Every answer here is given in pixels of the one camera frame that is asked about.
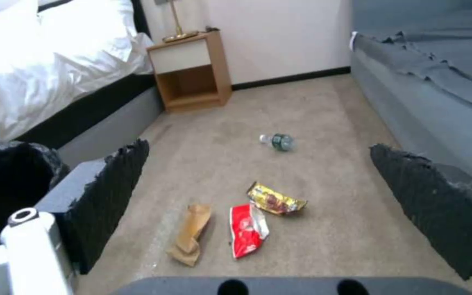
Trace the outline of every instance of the white drawer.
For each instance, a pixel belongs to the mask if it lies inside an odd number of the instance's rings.
[[[150,59],[156,73],[167,73],[210,65],[209,50],[205,39],[172,45],[150,51]]]

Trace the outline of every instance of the black baseboard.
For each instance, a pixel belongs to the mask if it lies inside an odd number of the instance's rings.
[[[327,77],[330,75],[344,75],[350,72],[351,72],[351,67],[342,67],[342,68],[328,69],[328,70],[316,71],[316,72],[310,72],[310,73],[301,73],[297,75],[288,75],[286,77],[279,77],[279,78],[266,79],[266,80],[260,80],[260,81],[254,81],[254,82],[234,84],[232,85],[232,90],[236,91],[236,90],[241,90],[241,89],[267,86],[267,85],[272,85],[272,84],[281,84],[281,83],[287,83],[287,82],[321,78],[321,77]]]

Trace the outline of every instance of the hole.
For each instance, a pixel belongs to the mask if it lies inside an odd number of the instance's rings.
[[[358,281],[342,280],[338,283],[338,295],[369,295],[367,289]]]
[[[30,215],[30,211],[19,212],[18,214],[16,214],[16,219],[20,220],[27,217],[28,215]]]
[[[220,285],[218,295],[249,295],[249,289],[242,281],[228,280]]]

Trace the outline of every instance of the black bed frame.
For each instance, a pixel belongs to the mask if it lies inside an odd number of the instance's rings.
[[[39,11],[70,1],[59,0],[41,5]],[[131,2],[137,31],[150,36],[141,0],[131,0]],[[15,140],[36,142],[49,148],[59,149],[155,84],[154,75],[129,75],[78,99]]]

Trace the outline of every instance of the floor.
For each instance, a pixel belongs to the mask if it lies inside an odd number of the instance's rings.
[[[282,132],[296,150],[261,145]],[[105,294],[149,276],[421,276],[463,282],[403,215],[369,146],[396,145],[350,75],[234,92],[223,108],[163,114],[142,138],[150,157],[118,229],[78,294]],[[266,214],[270,236],[235,261],[229,208],[258,180],[309,200],[303,214]],[[165,254],[186,206],[213,217],[196,267]]]

